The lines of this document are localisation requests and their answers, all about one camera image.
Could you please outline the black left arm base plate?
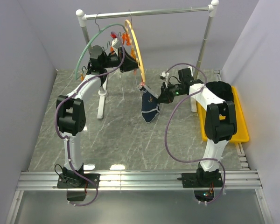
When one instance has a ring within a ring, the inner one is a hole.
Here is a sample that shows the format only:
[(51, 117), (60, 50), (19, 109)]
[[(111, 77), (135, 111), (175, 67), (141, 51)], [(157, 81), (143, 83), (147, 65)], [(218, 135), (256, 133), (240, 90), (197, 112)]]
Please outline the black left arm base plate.
[(72, 176), (64, 176), (60, 175), (58, 182), (57, 182), (57, 188), (58, 189), (66, 189), (66, 196), (67, 200), (70, 202), (82, 202), (87, 195), (88, 189), (95, 189), (99, 185), (100, 181), (100, 174), (97, 173), (90, 173), (90, 174), (83, 174), (83, 176), (89, 180), (91, 180), (92, 183), (89, 183), (84, 178), (78, 176), (78, 175), (72, 175)]

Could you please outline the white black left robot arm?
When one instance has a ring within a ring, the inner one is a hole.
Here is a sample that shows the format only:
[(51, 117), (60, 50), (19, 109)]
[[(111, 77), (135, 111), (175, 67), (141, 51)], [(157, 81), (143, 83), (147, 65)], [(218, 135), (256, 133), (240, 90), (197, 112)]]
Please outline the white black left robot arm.
[(65, 148), (65, 163), (60, 178), (74, 188), (87, 183), (80, 146), (81, 132), (86, 124), (84, 103), (106, 82), (108, 68), (127, 72), (137, 69), (138, 64), (124, 47), (114, 48), (107, 54), (96, 45), (91, 50), (83, 82), (69, 94), (59, 95), (56, 100), (55, 126)]

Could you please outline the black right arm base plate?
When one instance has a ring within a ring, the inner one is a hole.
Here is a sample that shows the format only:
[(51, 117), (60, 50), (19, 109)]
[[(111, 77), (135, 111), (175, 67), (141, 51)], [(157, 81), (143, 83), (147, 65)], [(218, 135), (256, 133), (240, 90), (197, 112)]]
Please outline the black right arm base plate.
[(184, 188), (209, 188), (222, 187), (223, 179), (220, 173), (215, 174), (198, 174), (198, 173), (182, 173), (177, 180), (182, 181)]

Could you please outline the navy blue underwear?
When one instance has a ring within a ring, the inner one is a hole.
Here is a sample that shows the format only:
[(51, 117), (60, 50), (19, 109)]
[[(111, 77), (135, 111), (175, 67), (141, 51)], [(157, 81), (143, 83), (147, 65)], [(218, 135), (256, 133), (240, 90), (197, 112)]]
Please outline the navy blue underwear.
[(160, 113), (158, 95), (147, 85), (139, 90), (141, 92), (141, 115), (146, 123), (151, 123)]

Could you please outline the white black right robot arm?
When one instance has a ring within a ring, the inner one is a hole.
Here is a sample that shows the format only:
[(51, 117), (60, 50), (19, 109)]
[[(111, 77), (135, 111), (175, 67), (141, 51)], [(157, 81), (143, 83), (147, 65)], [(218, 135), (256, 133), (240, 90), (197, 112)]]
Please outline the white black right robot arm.
[(187, 95), (191, 99), (191, 110), (196, 111), (195, 103), (206, 110), (204, 130), (207, 145), (203, 158), (198, 159), (196, 175), (190, 180), (195, 188), (209, 187), (213, 184), (223, 186), (225, 173), (219, 173), (220, 159), (229, 140), (237, 132), (236, 110), (232, 101), (224, 101), (206, 83), (192, 76), (192, 67), (179, 70), (178, 84), (170, 83), (170, 74), (163, 72), (164, 80), (158, 102), (171, 103), (175, 96)]

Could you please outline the yellow clip hanger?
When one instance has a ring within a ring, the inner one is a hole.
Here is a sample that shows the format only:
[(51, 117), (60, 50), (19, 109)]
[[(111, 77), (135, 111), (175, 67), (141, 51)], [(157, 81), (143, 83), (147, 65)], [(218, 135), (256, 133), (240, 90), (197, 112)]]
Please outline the yellow clip hanger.
[(137, 37), (136, 37), (136, 33), (133, 29), (132, 12), (130, 10), (128, 11), (128, 16), (129, 16), (130, 19), (126, 19), (125, 23), (124, 23), (126, 37), (128, 38), (127, 40), (128, 40), (128, 42), (130, 43), (130, 46), (131, 46), (132, 57), (138, 63), (138, 67), (139, 67), (138, 69), (139, 69), (140, 75), (141, 75), (141, 82), (146, 83), (144, 64), (143, 64), (143, 61), (142, 61), (142, 56), (141, 56), (138, 40), (137, 40)]

